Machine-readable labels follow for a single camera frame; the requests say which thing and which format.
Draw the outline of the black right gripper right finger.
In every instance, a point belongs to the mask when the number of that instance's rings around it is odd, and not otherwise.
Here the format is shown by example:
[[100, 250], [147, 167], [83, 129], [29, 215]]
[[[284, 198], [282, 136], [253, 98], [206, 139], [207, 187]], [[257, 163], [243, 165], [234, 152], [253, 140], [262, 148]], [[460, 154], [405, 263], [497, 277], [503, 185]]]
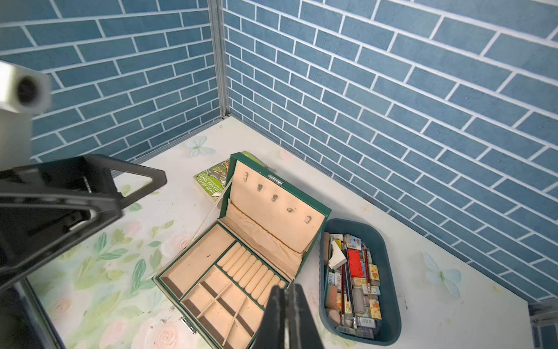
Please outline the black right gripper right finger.
[[286, 298], [286, 332], [288, 348], [319, 349], [323, 344], [316, 328], [302, 286], [292, 284]]

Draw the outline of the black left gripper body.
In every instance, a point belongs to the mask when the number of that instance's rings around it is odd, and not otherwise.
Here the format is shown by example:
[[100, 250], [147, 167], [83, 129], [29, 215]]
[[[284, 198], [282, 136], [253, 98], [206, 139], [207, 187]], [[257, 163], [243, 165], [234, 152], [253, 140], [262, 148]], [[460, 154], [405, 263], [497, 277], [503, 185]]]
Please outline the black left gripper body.
[[1, 287], [9, 288], [167, 184], [164, 171], [84, 155], [1, 172]]

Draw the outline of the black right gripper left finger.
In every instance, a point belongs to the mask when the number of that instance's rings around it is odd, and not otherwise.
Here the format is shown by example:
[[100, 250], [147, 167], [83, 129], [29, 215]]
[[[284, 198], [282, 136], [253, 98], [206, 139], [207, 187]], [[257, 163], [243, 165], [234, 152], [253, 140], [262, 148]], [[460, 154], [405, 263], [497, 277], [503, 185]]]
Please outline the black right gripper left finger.
[[271, 289], [253, 348], [284, 349], [286, 347], [286, 308], [285, 289], [274, 286]]

